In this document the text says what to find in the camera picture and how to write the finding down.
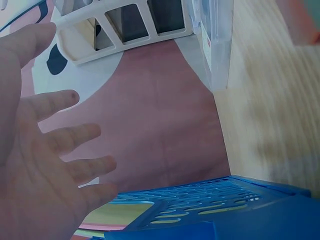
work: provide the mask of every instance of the white plastic basket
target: white plastic basket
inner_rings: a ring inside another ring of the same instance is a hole
[[[137,6],[148,36],[122,42],[113,23],[106,17],[106,12],[129,5]],[[159,34],[147,0],[93,0],[91,4],[55,20],[58,49],[66,59],[78,65],[143,45],[191,35],[193,30],[188,16],[187,0],[181,0],[181,6],[184,28]],[[90,43],[95,37],[94,22],[90,21],[93,18],[101,25],[112,46],[101,50],[94,49]]]

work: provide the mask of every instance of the hand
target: hand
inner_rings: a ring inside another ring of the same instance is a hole
[[[78,188],[116,168],[112,157],[65,163],[59,155],[98,137],[85,124],[46,134],[38,127],[79,101],[73,90],[21,98],[21,68],[46,49],[56,32],[29,25],[0,38],[0,239],[69,240],[84,217],[117,195],[112,184]]]

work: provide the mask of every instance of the plastic box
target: plastic box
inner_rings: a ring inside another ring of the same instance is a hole
[[[234,0],[188,1],[193,31],[201,34],[209,86],[212,91],[224,90],[229,78]]]
[[[122,193],[113,204],[153,203],[108,240],[317,239],[320,202],[309,190],[239,176]]]

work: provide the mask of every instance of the black spot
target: black spot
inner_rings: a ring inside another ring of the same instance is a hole
[[[100,32],[101,32],[101,26],[98,24],[98,25],[96,25],[96,27],[95,27],[95,36],[97,37]]]
[[[67,66],[68,60],[65,59],[58,50],[57,44],[51,49],[50,56],[46,65],[52,75],[60,74]]]
[[[40,10],[40,18],[38,21],[36,21],[36,24],[40,23],[47,15],[49,12],[47,1],[43,1],[39,5],[39,10]]]

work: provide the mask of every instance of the clear plastic container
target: clear plastic container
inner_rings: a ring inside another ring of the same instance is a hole
[[[210,88],[224,90],[228,87],[234,0],[189,0],[189,6],[198,6],[190,10],[190,16],[200,21],[198,34]]]

